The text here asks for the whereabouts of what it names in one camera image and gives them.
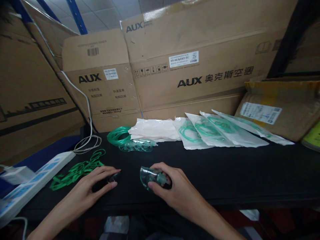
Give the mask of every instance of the plastic bag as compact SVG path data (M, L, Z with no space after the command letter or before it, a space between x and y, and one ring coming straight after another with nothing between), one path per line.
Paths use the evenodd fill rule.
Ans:
M173 125L178 130L185 149L195 150L213 147L208 146L202 141L199 133L188 118L175 118L175 120L173 121Z
M228 138L223 136L215 126L210 123L205 117L194 115L191 113L185 113L193 126L201 136L201 139L209 146L216 147L235 147Z
M291 142L287 139L284 139L283 137L280 137L278 135L275 135L275 134L269 132L268 130L260 127L259 125L255 124L253 122L250 122L244 118L230 116L228 114L224 114L224 113L215 111L213 109L212 109L212 111L214 113L218 114L219 116L229 120L230 122L236 124L237 126L243 128L251 133L257 134L260 137L266 138L272 142L275 142L275 143L278 143L281 145L293 145L294 144L293 142Z
M221 134L226 136L235 145L241 145L244 147L261 147L269 145L268 142L252 135L229 120L221 118L219 115L201 111L200 114L211 122Z
M128 133L131 139L150 139L155 142L179 141L178 131L173 125L173 120L137 119L137 123Z

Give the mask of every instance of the black table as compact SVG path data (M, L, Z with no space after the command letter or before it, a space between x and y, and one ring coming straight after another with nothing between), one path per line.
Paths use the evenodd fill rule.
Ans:
M110 145L106 136L101 134L100 148L107 153L99 160L122 169L122 175L118 186L99 199L86 216L172 211L140 181L141 166L150 167L162 161L181 168L203 197L220 210L320 204L320 153L301 144L185 150L182 142L177 141L159 143L146 153L122 152ZM90 159L93 152L77 155L59 174L67 174L76 163ZM22 209L20 216L43 219L75 185L52 191L50 184L51 181Z

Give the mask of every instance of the cardboard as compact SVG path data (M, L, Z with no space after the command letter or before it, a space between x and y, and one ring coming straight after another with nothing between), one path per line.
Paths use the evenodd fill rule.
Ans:
M27 28L36 39L55 72L60 72L62 70L63 41L66 38L78 36L78 34L25 0L21 2L33 20L32 23L26 24Z
M146 111L143 112L142 115L144 119L174 120L175 117L186 117L185 113L199 115L200 111L211 113L211 109L214 109L233 116L237 111L243 95L244 94L235 94L170 108Z
M1 162L17 163L84 125L19 15L1 12Z
M62 57L64 72L89 99L98 132L134 126L141 111L120 29L68 38L64 41ZM68 89L88 117L86 98L71 86Z
M241 93L266 77L296 3L183 1L122 21L142 111Z
M305 81L290 79L245 83L248 93L235 116L291 141L299 141L320 118L320 81L308 81L308 77Z
M285 73L320 71L320 17L307 29Z

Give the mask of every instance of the power strip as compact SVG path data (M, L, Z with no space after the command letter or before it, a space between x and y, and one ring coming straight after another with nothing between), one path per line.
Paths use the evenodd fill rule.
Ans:
M43 188L68 162L76 156L73 152L60 153L36 172L27 183L20 184L3 198L0 209L0 228L7 225L21 209Z

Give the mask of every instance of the ceiling tile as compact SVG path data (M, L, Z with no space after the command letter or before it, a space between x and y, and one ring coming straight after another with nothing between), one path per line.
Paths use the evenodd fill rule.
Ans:
M76 0L76 4L81 14L91 12L91 9L82 0Z
M83 2L92 11L99 11L99 10L114 8L112 0L83 0Z
M28 3L30 3L32 6L38 8L39 10L45 12L43 8L40 6L40 4L37 2L37 0L26 0Z
M95 30L92 30L91 32L92 33L95 33L95 32L103 32L103 31L107 31L109 30L107 27L104 27L104 28L99 28L99 29L95 29Z
M127 18L141 14L139 2L129 4L125 7L118 7L118 11L122 19L127 19Z
M142 13L162 8L162 0L139 0Z
M96 11L94 13L109 29L120 28L121 16L119 15L117 9L105 9Z
M93 12L84 13L81 16L87 29L94 30L106 27Z
M54 8L58 8L58 9L60 9L62 12L64 12L65 14L66 14L66 16L61 16L61 17L58 17L58 15L57 15L57 17L58 18L65 18L65 17L67 17L67 16L70 16L70 17L72 17L72 13L71 13L71 11L70 11L70 9L69 9L69 6L68 6L68 4L67 4L67 1L66 0L45 0L46 1L46 3L48 4L48 6L51 8L51 10L56 14L56 12L55 12L55 10L54 10Z
M181 2L182 0L163 0L163 6L168 6L177 2Z
M114 5L119 8L119 7L125 7L127 5L137 3L139 0L113 0Z
M74 21L73 17L66 17L60 19L61 23L65 25L67 28L75 31L76 33L80 34L79 29L77 27L76 22Z

